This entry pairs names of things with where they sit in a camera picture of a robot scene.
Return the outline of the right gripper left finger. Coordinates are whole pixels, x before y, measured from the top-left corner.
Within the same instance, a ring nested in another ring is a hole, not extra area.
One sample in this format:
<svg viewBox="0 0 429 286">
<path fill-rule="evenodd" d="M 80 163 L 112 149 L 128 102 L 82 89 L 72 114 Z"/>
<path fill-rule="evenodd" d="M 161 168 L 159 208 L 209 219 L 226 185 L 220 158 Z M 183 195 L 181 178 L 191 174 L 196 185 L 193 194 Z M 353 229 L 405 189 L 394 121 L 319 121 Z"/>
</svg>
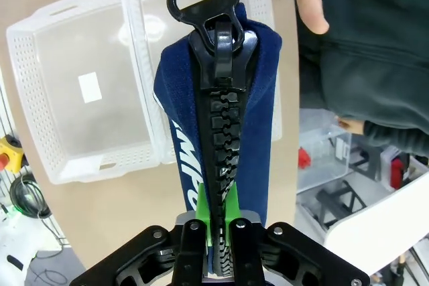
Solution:
<svg viewBox="0 0 429 286">
<path fill-rule="evenodd" d="M 171 285 L 202 285 L 209 230 L 197 211 L 179 215 L 171 230 L 149 226 L 70 284 L 153 285 L 172 274 Z"/>
</svg>

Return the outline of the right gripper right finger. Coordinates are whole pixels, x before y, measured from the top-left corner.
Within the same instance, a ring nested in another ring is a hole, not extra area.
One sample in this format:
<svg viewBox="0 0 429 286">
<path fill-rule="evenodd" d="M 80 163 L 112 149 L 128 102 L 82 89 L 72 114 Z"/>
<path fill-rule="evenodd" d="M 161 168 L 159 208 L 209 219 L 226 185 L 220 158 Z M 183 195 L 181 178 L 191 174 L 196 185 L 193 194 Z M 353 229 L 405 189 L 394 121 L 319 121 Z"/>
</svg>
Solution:
<svg viewBox="0 0 429 286">
<path fill-rule="evenodd" d="M 293 226 L 265 228 L 259 214 L 239 209 L 237 187 L 225 198 L 225 228 L 236 285 L 265 285 L 269 271 L 291 285 L 368 285 L 369 276 Z"/>
</svg>

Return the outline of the person's left hand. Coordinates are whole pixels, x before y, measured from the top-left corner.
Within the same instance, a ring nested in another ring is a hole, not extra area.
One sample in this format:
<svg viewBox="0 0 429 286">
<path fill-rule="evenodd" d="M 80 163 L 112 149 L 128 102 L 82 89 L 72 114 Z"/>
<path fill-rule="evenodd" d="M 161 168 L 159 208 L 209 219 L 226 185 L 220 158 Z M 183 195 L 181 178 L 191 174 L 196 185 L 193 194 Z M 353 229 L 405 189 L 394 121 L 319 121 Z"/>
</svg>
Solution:
<svg viewBox="0 0 429 286">
<path fill-rule="evenodd" d="M 353 119 L 345 119 L 341 117 L 336 118 L 339 127 L 343 128 L 344 130 L 355 134 L 355 135 L 363 135 L 364 134 L 364 127 L 365 122 L 364 121 L 358 121 Z"/>
</svg>

